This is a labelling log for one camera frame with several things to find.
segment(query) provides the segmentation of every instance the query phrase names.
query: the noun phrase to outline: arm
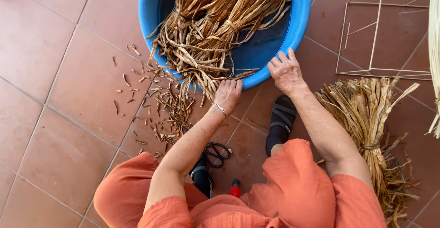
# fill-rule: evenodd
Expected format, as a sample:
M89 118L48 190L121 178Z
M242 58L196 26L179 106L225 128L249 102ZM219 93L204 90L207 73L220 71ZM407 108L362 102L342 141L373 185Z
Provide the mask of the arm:
M231 114L240 97L242 86L242 80L222 81L214 102L222 106L228 115ZM165 197L179 196L186 199L185 177L225 119L223 112L218 107L212 106L205 116L169 150L151 178L144 213L152 204Z
M290 97L318 152L323 157L330 177L347 174L358 178L373 189L371 174L365 160L345 129L316 100L304 82L294 51L289 48L289 58L278 53L267 64L275 85Z

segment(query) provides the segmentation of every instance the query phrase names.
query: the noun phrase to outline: black scissor handle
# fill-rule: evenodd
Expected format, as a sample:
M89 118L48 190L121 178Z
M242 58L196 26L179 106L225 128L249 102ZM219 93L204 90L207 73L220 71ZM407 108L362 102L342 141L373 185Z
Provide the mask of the black scissor handle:
M226 156L225 156L225 157L222 156L221 153L217 150L217 148L216 148L215 146L220 146L220 147L222 147L223 149L225 149L225 151L226 151ZM214 152L215 152L215 153L210 152L209 150L207 150L208 147L211 147L212 149L214 149ZM211 155L211 156L213 156L213 157L215 157L215 158L220 159L220 163L219 163L219 164L213 164L213 163L211 162L211 160L209 160L209 158L206 157L206 160L208 161L208 163L209 163L212 167L216 167L216 168L221 167L222 164L223 164L223 159L226 159L226 158L229 157L229 150L228 150L228 148L227 148L226 146L222 145L222 144L219 144L219 143L209 142L208 145L205 147L204 152L205 152L205 155L206 155L206 154L209 154L209 155Z

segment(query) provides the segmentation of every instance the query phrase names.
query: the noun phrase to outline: foot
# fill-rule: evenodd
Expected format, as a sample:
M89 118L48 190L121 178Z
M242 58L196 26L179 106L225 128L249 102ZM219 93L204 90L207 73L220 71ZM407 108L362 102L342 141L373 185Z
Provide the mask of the foot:
M271 156L274 145L284 144L289 139L297 109L286 95L279 96L272 107L271 127L266 138L266 154Z
M212 189L214 187L214 181L208 173L206 168L205 155L202 153L194 168L191 169L189 175L194 182L194 185L204 194L206 197L212 197Z

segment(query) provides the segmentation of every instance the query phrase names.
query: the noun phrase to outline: hand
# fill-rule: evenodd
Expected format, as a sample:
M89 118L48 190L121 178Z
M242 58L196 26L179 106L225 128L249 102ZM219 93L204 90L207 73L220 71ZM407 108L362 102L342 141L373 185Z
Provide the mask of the hand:
M289 48L288 52L289 58L283 52L278 52L279 59L274 57L271 62L267 63L267 68L278 89L289 96L297 87L304 86L305 82L293 49Z
M243 80L223 80L217 88L214 102L223 107L224 111L229 115L234 112L237 101L242 93Z

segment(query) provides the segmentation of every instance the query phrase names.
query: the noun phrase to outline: silver bracelet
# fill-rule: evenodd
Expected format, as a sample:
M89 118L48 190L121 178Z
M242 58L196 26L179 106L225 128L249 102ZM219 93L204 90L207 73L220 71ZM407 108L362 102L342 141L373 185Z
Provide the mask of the silver bracelet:
M222 111L222 112L224 113L224 115L226 116L226 118L228 118L228 114L226 113L226 111L224 111L224 109L223 109L220 105L218 105L217 103L213 103L212 105L214 105L215 107L220 108L221 111Z

